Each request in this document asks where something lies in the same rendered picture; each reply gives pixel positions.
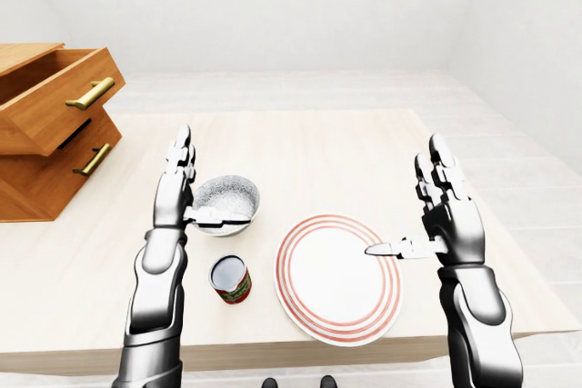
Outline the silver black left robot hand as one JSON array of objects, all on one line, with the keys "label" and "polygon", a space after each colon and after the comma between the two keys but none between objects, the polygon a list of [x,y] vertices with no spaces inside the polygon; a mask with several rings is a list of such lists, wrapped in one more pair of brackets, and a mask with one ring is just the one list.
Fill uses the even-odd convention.
[{"label": "silver black left robot hand", "polygon": [[191,130],[183,124],[166,153],[166,169],[162,173],[154,201],[154,227],[176,227],[188,224],[201,228],[221,228],[227,224],[249,224],[251,218],[218,210],[214,207],[193,207],[191,183],[196,178],[196,149],[191,144]]}]

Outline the open wooden drawer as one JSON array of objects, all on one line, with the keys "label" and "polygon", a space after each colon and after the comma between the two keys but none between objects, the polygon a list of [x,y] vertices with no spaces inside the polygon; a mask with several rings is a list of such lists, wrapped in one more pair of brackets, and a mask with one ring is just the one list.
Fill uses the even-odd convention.
[{"label": "open wooden drawer", "polygon": [[[65,105],[106,77],[113,77],[115,85],[88,109]],[[50,155],[124,85],[105,47],[0,44],[0,155]]]}]

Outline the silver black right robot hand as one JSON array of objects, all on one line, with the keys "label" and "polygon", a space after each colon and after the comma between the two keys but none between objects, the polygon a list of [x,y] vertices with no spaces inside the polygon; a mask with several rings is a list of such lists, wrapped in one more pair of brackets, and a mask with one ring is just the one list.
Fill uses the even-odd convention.
[{"label": "silver black right robot hand", "polygon": [[476,203],[464,188],[461,165],[441,134],[432,134],[428,146],[429,157],[415,157],[416,194],[424,203],[422,223],[426,234],[374,244],[365,253],[398,259],[421,259],[434,254],[444,266],[482,264],[484,226]]}]

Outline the white plate with red rings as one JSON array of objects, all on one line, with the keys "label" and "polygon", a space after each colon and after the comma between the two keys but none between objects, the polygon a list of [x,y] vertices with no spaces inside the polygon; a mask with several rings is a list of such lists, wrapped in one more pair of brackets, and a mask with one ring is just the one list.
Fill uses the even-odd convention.
[{"label": "white plate with red rings", "polygon": [[358,347],[383,337],[404,302],[404,281],[393,257],[366,253],[380,236],[357,219],[318,214],[294,224],[276,249],[279,302],[314,339]]}]

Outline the red and green food tin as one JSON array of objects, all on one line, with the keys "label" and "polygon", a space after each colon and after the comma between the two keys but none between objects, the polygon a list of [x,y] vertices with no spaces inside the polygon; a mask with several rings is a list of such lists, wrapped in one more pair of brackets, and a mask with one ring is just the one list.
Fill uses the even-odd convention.
[{"label": "red and green food tin", "polygon": [[252,279],[245,262],[234,254],[215,261],[209,272],[209,282],[227,304],[243,302],[252,288]]}]

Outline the closed wooden drawer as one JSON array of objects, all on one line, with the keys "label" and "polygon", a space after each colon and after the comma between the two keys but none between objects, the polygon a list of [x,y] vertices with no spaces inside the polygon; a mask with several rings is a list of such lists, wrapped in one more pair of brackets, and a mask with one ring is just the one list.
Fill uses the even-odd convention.
[{"label": "closed wooden drawer", "polygon": [[0,155],[0,223],[56,219],[89,178],[72,170],[85,166],[93,148],[121,138],[100,109],[49,156]]}]

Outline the speckled grey patterned bowl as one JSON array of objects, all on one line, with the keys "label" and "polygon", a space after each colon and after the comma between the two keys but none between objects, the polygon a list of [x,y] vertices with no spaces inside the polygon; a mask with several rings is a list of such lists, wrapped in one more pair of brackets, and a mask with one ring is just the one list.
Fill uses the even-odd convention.
[{"label": "speckled grey patterned bowl", "polygon": [[244,214],[253,220],[260,205],[256,185],[240,175],[222,175],[198,186],[193,192],[193,207],[215,207],[221,211]]}]

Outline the wooden cabinet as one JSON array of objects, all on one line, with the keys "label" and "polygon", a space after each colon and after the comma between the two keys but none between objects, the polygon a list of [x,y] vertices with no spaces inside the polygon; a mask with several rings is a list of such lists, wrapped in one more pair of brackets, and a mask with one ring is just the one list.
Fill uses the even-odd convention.
[{"label": "wooden cabinet", "polygon": [[122,135],[109,50],[0,44],[0,222],[56,219]]}]

